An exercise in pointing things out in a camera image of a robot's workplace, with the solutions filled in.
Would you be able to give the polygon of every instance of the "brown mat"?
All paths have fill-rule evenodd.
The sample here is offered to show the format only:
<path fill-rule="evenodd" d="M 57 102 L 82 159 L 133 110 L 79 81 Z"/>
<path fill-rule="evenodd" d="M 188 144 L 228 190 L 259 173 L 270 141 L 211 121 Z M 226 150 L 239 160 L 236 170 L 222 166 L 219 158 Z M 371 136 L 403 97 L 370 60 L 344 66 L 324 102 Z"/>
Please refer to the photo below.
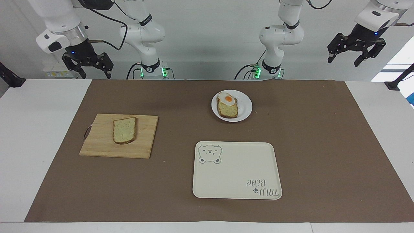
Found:
<path fill-rule="evenodd" d="M 225 89 L 248 119 L 213 114 Z M 151 158 L 80 156 L 97 113 L 159 116 Z M 196 198 L 199 141 L 271 143 L 282 198 Z M 25 221 L 414 222 L 414 203 L 344 82 L 93 80 Z"/>

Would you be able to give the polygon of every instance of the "white tray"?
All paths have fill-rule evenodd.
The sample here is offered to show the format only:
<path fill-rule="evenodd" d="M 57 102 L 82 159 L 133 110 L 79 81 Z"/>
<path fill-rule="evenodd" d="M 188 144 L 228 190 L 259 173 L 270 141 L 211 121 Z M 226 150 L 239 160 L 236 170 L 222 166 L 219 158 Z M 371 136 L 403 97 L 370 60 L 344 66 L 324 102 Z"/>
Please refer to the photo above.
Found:
<path fill-rule="evenodd" d="M 281 198 L 273 146 L 251 142 L 197 143 L 193 193 L 198 198 Z"/>

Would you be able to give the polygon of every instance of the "table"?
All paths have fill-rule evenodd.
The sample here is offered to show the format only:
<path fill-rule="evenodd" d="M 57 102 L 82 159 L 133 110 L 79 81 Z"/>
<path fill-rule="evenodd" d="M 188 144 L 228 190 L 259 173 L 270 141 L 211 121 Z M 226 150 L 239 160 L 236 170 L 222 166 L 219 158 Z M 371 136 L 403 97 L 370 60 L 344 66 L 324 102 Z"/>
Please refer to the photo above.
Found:
<path fill-rule="evenodd" d="M 1 232 L 185 232 L 196 228 L 199 232 L 409 232 L 414 228 L 414 223 L 21 223 L 89 84 L 90 80 L 27 80 L 0 99 Z M 346 84 L 414 199 L 414 110 L 399 92 L 389 91 L 382 83 Z M 29 152 L 34 156 L 25 156 Z"/>

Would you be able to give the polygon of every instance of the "bear drawing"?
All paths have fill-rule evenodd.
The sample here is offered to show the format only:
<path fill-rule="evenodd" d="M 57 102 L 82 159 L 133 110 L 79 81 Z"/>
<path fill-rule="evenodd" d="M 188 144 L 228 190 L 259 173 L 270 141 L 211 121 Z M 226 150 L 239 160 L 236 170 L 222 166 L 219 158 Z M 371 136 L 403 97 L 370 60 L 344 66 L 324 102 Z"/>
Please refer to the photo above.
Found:
<path fill-rule="evenodd" d="M 200 155 L 198 161 L 202 164 L 205 162 L 214 162 L 215 164 L 219 164 L 221 162 L 220 155 L 222 151 L 223 150 L 220 146 L 200 146 L 198 148 L 198 154 Z"/>

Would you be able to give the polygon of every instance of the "toast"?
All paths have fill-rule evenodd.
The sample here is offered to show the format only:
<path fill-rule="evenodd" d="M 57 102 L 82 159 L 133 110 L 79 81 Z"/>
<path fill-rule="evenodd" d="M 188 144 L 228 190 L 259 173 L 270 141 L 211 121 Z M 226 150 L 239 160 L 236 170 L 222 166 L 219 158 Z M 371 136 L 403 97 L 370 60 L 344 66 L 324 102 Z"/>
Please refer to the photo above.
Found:
<path fill-rule="evenodd" d="M 135 140 L 137 136 L 137 118 L 130 117 L 122 120 L 113 121 L 113 141 L 116 144 L 128 144 Z"/>
<path fill-rule="evenodd" d="M 217 97 L 217 110 L 219 115 L 224 118 L 236 118 L 238 115 L 237 99 L 234 98 L 235 102 L 233 105 L 228 106 L 220 101 Z"/>

